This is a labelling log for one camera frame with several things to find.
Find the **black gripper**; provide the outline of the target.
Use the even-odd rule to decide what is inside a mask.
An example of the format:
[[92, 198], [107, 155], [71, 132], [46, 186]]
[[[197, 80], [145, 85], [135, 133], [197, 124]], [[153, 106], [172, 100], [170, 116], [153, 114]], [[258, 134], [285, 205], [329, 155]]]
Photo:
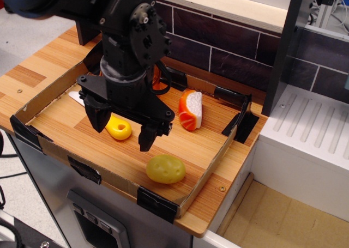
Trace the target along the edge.
[[133, 80], [112, 80], [107, 76], [81, 75], [77, 84], [81, 86], [80, 98], [92, 127], [101, 133], [110, 120], [111, 113], [141, 124], [139, 145], [141, 152], [148, 152], [157, 136], [169, 135], [174, 112], [158, 97], [171, 87], [171, 75], [164, 71], [167, 87], [153, 90], [148, 83], [148, 72], [140, 73]]

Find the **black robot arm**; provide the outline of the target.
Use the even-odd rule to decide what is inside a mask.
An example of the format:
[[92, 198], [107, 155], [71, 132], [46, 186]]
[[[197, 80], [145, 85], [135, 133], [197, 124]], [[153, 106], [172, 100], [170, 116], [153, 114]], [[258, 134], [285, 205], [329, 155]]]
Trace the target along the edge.
[[82, 23], [102, 35], [100, 72], [81, 75], [80, 98], [92, 127], [101, 132], [111, 114], [141, 125], [139, 145], [150, 150], [158, 136], [168, 135], [174, 112], [159, 96], [167, 88], [153, 88], [154, 70], [168, 83], [172, 78], [162, 62], [170, 54], [171, 40], [157, 14], [155, 0], [3, 0], [22, 17], [59, 16]]

